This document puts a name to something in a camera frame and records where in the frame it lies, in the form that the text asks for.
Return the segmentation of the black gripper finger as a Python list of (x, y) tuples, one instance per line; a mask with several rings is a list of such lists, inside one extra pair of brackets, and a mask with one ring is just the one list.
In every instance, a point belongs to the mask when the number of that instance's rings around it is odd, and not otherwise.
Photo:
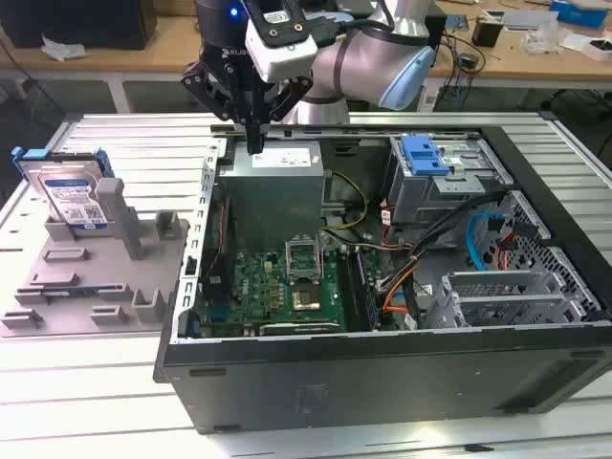
[(309, 76), (290, 78), (279, 93), (266, 98), (273, 89), (271, 83), (260, 85), (254, 91), (254, 152), (263, 151), (266, 126), (272, 121), (282, 120), (291, 109), (310, 91), (312, 79)]
[(203, 60), (190, 63), (184, 70), (181, 83), (220, 120), (232, 120), (242, 127), (249, 153), (255, 152), (255, 122), (252, 104), (247, 97), (243, 78), (235, 63), (225, 62), (215, 77), (220, 88), (210, 81), (212, 71)]

